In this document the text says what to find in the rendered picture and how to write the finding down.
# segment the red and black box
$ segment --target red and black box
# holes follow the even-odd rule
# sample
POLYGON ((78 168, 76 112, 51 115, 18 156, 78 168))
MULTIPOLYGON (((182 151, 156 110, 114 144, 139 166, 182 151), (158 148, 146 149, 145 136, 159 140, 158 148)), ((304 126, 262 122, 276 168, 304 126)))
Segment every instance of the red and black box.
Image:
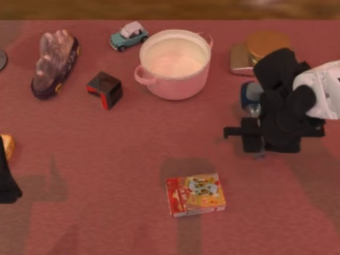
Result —
POLYGON ((122 83, 107 73, 99 72, 86 86, 88 93, 99 96, 104 109, 110 110, 122 97, 122 83))

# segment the car windshield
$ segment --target car windshield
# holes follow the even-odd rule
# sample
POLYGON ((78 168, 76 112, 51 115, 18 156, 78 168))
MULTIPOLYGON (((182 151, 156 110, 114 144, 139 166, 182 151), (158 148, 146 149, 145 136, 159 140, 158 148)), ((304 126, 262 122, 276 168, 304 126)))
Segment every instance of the car windshield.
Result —
POLYGON ((122 28, 121 29, 121 32, 120 32, 121 36, 125 39, 128 39, 129 38, 129 32, 125 29, 125 28, 122 28))

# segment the car roof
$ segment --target car roof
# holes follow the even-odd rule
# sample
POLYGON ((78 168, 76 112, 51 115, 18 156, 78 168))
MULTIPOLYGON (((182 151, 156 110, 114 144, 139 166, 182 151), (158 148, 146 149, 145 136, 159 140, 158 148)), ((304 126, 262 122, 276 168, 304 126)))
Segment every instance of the car roof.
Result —
POLYGON ((139 29, 143 29, 143 26, 138 21, 133 21, 129 24, 126 24, 122 29, 122 32, 124 33, 123 36, 129 37, 133 32, 139 29))

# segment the orange lid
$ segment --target orange lid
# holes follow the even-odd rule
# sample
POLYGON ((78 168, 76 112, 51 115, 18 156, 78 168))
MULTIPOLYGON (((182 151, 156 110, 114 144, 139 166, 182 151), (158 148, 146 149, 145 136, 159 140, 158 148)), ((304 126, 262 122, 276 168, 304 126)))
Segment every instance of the orange lid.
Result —
POLYGON ((263 58, 278 49, 290 47, 287 35, 270 30, 251 34, 245 44, 250 54, 257 59, 263 58))

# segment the pink handle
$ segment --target pink handle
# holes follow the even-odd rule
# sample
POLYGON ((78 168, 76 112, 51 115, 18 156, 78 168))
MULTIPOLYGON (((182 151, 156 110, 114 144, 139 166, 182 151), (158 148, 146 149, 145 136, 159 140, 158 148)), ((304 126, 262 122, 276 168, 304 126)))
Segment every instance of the pink handle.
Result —
POLYGON ((143 73, 143 67, 141 65, 137 66, 137 68, 134 70, 134 79, 145 86, 151 86, 151 85, 155 85, 157 83, 157 79, 156 78, 152 78, 152 79, 145 79, 142 76, 140 76, 140 74, 143 73))
POLYGON ((213 45, 214 45, 214 40, 211 37, 211 35, 208 35, 208 36, 209 36, 209 41, 210 41, 210 42, 208 42, 208 44, 209 44, 209 47, 212 48, 213 45))

